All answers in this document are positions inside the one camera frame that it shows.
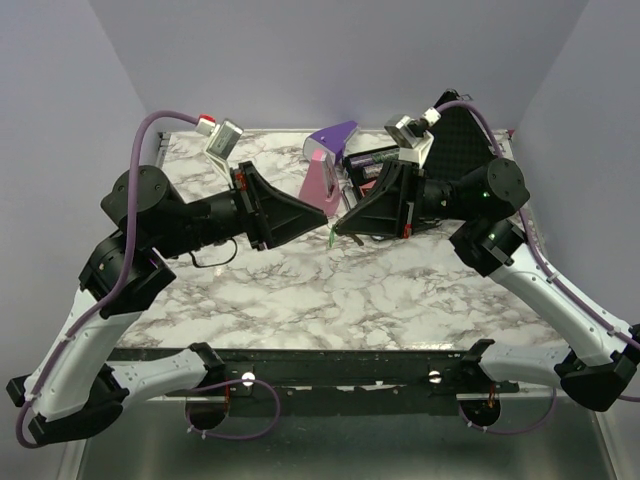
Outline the green key tag with keyring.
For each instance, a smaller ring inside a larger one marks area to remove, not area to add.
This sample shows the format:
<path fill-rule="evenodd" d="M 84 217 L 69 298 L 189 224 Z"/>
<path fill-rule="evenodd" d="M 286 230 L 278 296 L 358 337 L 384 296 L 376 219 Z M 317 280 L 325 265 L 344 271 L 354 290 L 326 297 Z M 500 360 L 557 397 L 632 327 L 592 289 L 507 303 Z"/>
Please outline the green key tag with keyring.
<path fill-rule="evenodd" d="M 357 235 L 355 234 L 338 234 L 336 232 L 336 227 L 337 225 L 334 224 L 331 226 L 330 231 L 329 231 L 329 238 L 328 238 L 328 242 L 327 242 L 327 248 L 328 249 L 332 249 L 335 242 L 336 242 L 336 238 L 337 237 L 345 237 L 350 239 L 351 241 L 353 241 L 357 246 L 362 247 L 364 245 L 364 241 L 362 239 L 360 239 Z"/>

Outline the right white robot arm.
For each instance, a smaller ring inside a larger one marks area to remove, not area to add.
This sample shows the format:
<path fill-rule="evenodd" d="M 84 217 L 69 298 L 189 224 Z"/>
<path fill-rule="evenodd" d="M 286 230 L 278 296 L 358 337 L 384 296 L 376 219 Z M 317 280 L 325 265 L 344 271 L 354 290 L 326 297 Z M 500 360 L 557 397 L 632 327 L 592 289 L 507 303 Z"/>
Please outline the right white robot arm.
<path fill-rule="evenodd" d="M 340 236 L 407 238 L 421 220 L 458 220 L 454 252 L 482 277 L 509 290 L 566 342 L 565 347 L 518 347 L 476 342 L 460 379 L 480 392 L 494 382 L 525 382 L 563 390 L 579 405 L 608 410 L 639 366 L 639 328 L 602 308 L 540 253 L 528 224 L 511 216 L 529 200 L 522 171 L 495 158 L 459 180 L 434 180 L 416 165 L 388 161 L 373 189 L 340 218 Z"/>

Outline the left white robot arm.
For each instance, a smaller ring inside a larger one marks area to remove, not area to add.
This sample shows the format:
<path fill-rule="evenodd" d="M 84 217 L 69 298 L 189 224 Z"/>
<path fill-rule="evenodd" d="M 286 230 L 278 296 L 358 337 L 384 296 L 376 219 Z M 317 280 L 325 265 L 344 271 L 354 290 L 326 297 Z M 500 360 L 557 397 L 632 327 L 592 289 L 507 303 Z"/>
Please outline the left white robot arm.
<path fill-rule="evenodd" d="M 130 169 L 101 203 L 115 231 L 92 252 L 79 276 L 67 320 L 38 368 L 10 380 L 19 410 L 19 444 L 36 449 L 91 438 L 136 403 L 168 393 L 214 393 L 225 366 L 195 343 L 156 361 L 112 366 L 125 331 L 175 278 L 168 262 L 246 236 L 273 249 L 327 223 L 324 212 L 270 185 L 250 162 L 231 172 L 230 187 L 186 202 L 165 173 Z"/>

